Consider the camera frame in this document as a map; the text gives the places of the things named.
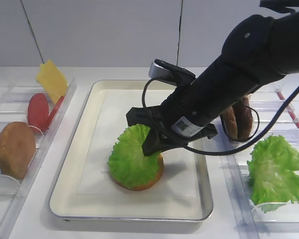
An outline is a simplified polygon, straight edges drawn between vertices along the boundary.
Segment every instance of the black cable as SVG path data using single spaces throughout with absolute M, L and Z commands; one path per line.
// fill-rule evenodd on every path
M 161 81 L 162 78 L 159 77 L 155 77 L 150 79 L 148 82 L 146 82 L 144 89 L 143 89 L 143 93 L 142 93 L 142 105 L 143 108 L 145 110 L 145 112 L 148 114 L 149 118 L 151 119 L 151 121 L 153 122 L 154 126 L 156 126 L 163 134 L 165 134 L 165 136 L 170 137 L 172 140 L 174 140 L 175 142 L 179 143 L 180 145 L 184 145 L 183 148 L 193 152 L 193 153 L 197 153 L 197 154 L 203 154 L 203 155 L 210 155 L 210 156 L 225 156 L 225 155 L 230 155 L 230 154 L 235 154 L 238 152 L 241 152 L 243 150 L 245 150 L 246 148 L 249 148 L 250 146 L 252 146 L 254 143 L 256 143 L 258 140 L 260 140 L 263 136 L 265 136 L 266 133 L 268 133 L 268 131 L 274 126 L 274 124 L 276 123 L 276 121 L 278 120 L 278 118 L 280 117 L 280 115 L 284 112 L 285 108 L 291 103 L 291 101 L 297 96 L 297 94 L 299 94 L 299 86 L 292 92 L 292 94 L 285 100 L 285 102 L 280 106 L 280 108 L 277 110 L 276 114 L 274 115 L 274 117 L 272 118 L 272 120 L 269 122 L 269 124 L 263 129 L 263 131 L 261 131 L 259 133 L 259 135 L 257 135 L 256 137 L 254 137 L 251 141 L 249 141 L 248 143 L 232 149 L 232 150 L 228 150 L 228 151 L 222 151 L 222 152 L 208 152 L 208 151 L 202 151 L 202 150 L 198 150 L 195 148 L 191 148 L 188 147 L 187 145 L 185 145 L 183 142 L 178 141 L 176 138 L 173 137 L 173 135 L 169 134 L 168 132 L 166 132 L 164 129 L 162 129 L 153 119 L 153 117 L 151 116 L 151 112 L 148 110 L 146 104 L 145 104 L 145 94 L 146 94 L 146 90 L 149 87 L 149 84 L 153 81 Z
M 259 129 L 259 125 L 260 125 L 260 119 L 259 119 L 259 114 L 258 114 L 258 112 L 257 112 L 255 109 L 253 109 L 253 108 L 251 108 L 251 107 L 249 107 L 249 106 L 244 105 L 244 104 L 241 102 L 241 100 L 239 101 L 239 103 L 240 103 L 242 106 L 244 106 L 244 107 L 246 107 L 246 108 L 252 110 L 253 112 L 255 112 L 255 114 L 256 114 L 256 116 L 257 116 L 257 127 L 256 127 L 256 130 L 255 130 L 255 132 L 253 133 L 252 136 L 250 136 L 250 137 L 248 137 L 248 138 L 245 138 L 245 139 L 236 139 L 236 138 L 231 137 L 231 136 L 227 133 L 226 126 L 225 126 L 225 122 L 224 122 L 224 119 L 223 119 L 222 115 L 220 115 L 220 120 L 221 120 L 221 125 L 223 126 L 223 130 L 224 130 L 225 135 L 226 135 L 231 141 L 243 143 L 243 142 L 247 142 L 248 140 L 252 139 L 252 138 L 256 135 L 256 133 L 257 133 L 257 131 L 258 131 L 258 129 Z

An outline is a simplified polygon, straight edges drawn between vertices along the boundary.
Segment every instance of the barcode label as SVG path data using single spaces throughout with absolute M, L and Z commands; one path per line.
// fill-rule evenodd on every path
M 193 124 L 186 117 L 182 116 L 175 124 L 172 125 L 171 129 L 184 137 L 192 137 L 200 132 L 203 127 Z

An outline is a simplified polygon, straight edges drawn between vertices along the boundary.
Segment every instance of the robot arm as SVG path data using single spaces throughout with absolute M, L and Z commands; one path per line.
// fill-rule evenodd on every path
M 215 136 L 211 122 L 244 95 L 293 73 L 299 73 L 299 12 L 280 19 L 252 15 L 233 29 L 221 55 L 197 78 L 156 59 L 150 76 L 176 89 L 159 106 L 149 107 L 150 115 L 145 108 L 131 108 L 127 122 L 151 128 L 145 156 L 183 147 Z

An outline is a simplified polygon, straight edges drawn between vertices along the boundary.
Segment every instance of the white wall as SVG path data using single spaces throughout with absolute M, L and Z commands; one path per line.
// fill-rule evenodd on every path
M 184 0 L 178 64 L 207 67 L 221 53 L 228 34 L 252 14 L 280 18 L 259 7 L 260 0 Z
M 181 0 L 23 0 L 43 59 L 58 66 L 176 63 Z
M 39 51 L 19 0 L 0 0 L 0 66 L 38 66 Z

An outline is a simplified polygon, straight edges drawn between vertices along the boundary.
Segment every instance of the white table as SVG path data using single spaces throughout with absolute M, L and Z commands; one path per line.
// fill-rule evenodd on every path
M 122 223 L 88 225 L 57 221 L 47 207 L 51 183 L 68 142 L 71 132 L 69 129 L 73 128 L 92 84 L 103 79 L 149 79 L 148 68 L 60 67 L 60 70 L 68 79 L 75 77 L 78 88 L 14 225 L 11 239 L 239 238 L 219 157 L 207 157 L 214 211 L 211 217 L 192 233 L 166 233 L 168 225 L 163 228 L 165 233 L 159 233 L 159 228 L 154 229 L 157 233 L 143 233 L 136 225 L 131 227 Z M 189 68 L 189 70 L 198 75 L 204 68 Z M 0 67 L 0 80 L 30 82 L 35 80 L 37 72 L 37 67 Z M 288 76 L 283 82 L 285 83 L 283 92 L 287 97 L 299 84 L 299 74 Z M 261 238 L 299 238 L 299 234 L 263 234 Z

